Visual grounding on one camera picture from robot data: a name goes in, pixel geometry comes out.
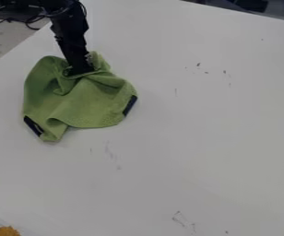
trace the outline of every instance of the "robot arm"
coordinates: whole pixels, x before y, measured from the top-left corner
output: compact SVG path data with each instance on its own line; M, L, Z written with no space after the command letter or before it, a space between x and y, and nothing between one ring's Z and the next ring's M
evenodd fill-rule
M93 71L89 52L86 49L85 32L89 29L86 9L78 0L40 0L53 25L51 30L72 66L70 75Z

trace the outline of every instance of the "yellow object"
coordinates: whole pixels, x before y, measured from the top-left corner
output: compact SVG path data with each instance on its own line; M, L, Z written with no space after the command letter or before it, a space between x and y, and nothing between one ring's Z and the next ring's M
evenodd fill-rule
M9 226L0 228L0 236L20 236L20 234L17 230L14 230L11 226Z

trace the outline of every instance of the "table surface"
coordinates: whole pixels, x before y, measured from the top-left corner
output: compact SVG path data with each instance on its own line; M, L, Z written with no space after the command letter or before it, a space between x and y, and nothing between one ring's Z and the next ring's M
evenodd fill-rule
M89 48L139 102L42 143L23 83L46 27L0 59L0 218L40 236L284 235L284 21L177 0L93 0Z

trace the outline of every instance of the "green towel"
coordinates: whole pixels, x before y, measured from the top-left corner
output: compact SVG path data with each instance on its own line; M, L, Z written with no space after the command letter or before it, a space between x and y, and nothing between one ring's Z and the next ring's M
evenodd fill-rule
M136 102L136 90L110 71L97 53L95 71L67 76L66 60L47 56L25 82L23 117L43 141L58 141L68 126L102 128L119 124Z

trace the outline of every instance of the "cloth fold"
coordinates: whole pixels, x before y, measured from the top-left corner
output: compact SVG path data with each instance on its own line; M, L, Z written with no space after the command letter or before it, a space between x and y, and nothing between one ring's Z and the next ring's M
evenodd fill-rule
M43 141L58 141L68 126L102 128L119 124L137 100L135 88L90 53L95 71L68 76L66 60L42 58L24 86L25 123Z

